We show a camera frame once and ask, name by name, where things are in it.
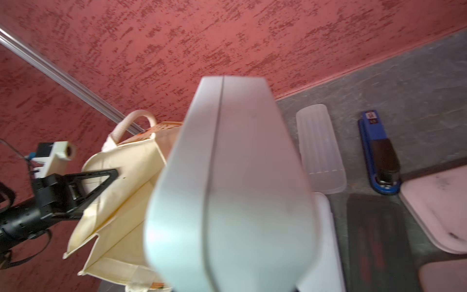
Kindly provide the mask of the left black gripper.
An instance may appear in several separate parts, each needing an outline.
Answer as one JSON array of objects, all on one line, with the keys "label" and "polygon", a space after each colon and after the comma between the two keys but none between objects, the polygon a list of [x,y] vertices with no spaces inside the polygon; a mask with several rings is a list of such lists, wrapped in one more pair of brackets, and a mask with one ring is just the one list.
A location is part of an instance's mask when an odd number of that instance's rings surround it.
[{"label": "left black gripper", "polygon": [[117,169],[107,169],[34,179],[32,189],[41,219],[81,219],[84,210],[118,177]]}]

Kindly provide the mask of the printed canvas tote bag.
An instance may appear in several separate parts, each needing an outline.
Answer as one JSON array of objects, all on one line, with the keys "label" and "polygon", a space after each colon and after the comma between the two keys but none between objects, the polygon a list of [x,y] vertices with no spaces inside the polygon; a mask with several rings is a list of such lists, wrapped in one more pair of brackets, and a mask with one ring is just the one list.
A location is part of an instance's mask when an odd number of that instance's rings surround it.
[{"label": "printed canvas tote bag", "polygon": [[84,210],[64,258],[94,241],[80,276],[121,285],[127,292],[171,292],[144,256],[147,205],[182,122],[158,122],[143,109],[133,111],[107,136],[83,172],[116,169],[118,178]]}]

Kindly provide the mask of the light mint pencil case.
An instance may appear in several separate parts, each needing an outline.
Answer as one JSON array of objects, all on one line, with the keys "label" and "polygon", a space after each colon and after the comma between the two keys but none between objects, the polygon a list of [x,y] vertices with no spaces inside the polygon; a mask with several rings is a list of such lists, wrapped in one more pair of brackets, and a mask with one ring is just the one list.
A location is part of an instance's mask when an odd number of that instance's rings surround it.
[{"label": "light mint pencil case", "polygon": [[178,292],[290,292],[317,258],[316,197],[265,79],[201,79],[148,203],[149,266]]}]

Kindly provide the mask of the black pencil case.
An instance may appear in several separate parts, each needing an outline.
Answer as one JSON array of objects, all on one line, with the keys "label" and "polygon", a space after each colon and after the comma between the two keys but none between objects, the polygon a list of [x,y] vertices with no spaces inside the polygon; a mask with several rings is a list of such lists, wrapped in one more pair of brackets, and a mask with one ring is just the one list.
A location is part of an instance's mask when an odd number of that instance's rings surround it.
[{"label": "black pencil case", "polygon": [[351,291],[421,290],[399,204],[384,197],[350,195],[347,232]]}]

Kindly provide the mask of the pink pencil case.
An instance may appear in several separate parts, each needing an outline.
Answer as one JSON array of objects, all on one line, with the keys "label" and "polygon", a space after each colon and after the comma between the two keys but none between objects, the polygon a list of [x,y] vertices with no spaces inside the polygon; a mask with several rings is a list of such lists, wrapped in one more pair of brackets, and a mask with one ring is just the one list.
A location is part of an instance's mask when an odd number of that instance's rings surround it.
[{"label": "pink pencil case", "polygon": [[425,264],[419,278],[424,292],[467,292],[467,260]]},{"label": "pink pencil case", "polygon": [[400,198],[437,248],[467,253],[465,165],[404,182]]}]

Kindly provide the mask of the white pencil case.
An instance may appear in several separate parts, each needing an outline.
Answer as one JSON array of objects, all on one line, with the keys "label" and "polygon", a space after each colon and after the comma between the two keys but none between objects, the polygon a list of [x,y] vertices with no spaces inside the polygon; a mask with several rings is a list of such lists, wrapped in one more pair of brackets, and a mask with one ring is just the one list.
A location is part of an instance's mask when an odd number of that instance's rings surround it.
[{"label": "white pencil case", "polygon": [[317,196],[321,224],[320,250],[315,266],[297,284],[298,292],[345,292],[346,284],[330,201],[322,193]]}]

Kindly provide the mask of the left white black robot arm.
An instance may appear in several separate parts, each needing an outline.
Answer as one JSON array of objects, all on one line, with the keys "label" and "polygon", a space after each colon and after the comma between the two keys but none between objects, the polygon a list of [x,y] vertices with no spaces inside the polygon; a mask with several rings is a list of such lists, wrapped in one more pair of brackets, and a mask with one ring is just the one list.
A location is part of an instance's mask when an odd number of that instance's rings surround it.
[{"label": "left white black robot arm", "polygon": [[84,211],[115,180],[116,169],[68,175],[52,174],[31,181],[34,197],[14,205],[16,194],[1,184],[1,200],[8,205],[1,209],[1,269],[25,264],[34,255],[19,261],[12,260],[12,248],[27,240],[47,235],[50,228],[62,221],[80,220]]}]

